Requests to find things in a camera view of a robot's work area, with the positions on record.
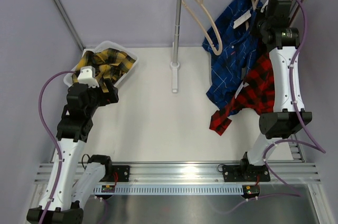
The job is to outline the blue plaid shirt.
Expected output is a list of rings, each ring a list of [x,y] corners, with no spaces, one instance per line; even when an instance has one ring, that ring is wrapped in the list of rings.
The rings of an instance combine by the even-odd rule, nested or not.
[[[219,109],[226,106],[242,83],[242,70],[248,73],[258,59],[258,38],[250,35],[250,27],[242,23],[233,28],[236,20],[245,13],[252,13],[255,0],[232,0],[216,19],[222,50],[215,55],[205,39],[204,50],[211,55],[211,87],[206,92],[209,100]]]

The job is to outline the yellow plaid shirt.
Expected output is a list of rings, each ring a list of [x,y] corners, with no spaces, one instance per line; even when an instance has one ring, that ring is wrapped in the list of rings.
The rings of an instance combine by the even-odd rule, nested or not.
[[[72,83],[78,82],[80,69],[85,66],[92,66],[95,69],[95,79],[103,92],[108,92],[104,79],[110,79],[115,85],[119,79],[127,74],[136,60],[124,51],[107,48],[101,52],[86,51],[79,61],[72,75]]]

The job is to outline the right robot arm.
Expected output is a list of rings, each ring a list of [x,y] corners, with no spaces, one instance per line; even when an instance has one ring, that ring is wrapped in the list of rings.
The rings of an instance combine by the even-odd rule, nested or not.
[[[255,19],[253,32],[266,45],[272,64],[275,102],[271,112],[260,115],[260,134],[234,172],[241,181],[269,182],[269,170],[264,164],[269,154],[265,150],[273,150],[278,141],[288,139],[312,120],[299,87],[296,51],[301,39],[298,29],[289,26],[291,4],[291,0],[267,0]]]

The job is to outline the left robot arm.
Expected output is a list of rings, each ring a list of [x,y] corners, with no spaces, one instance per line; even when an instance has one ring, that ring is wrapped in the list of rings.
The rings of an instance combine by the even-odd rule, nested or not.
[[[67,94],[67,104],[57,126],[55,142],[58,158],[45,193],[38,207],[28,210],[29,223],[82,223],[84,207],[95,186],[113,176],[111,158],[93,155],[81,178],[75,182],[80,155],[93,127],[93,115],[97,108],[118,102],[118,89],[110,80],[101,87],[90,87],[85,83],[74,83]]]

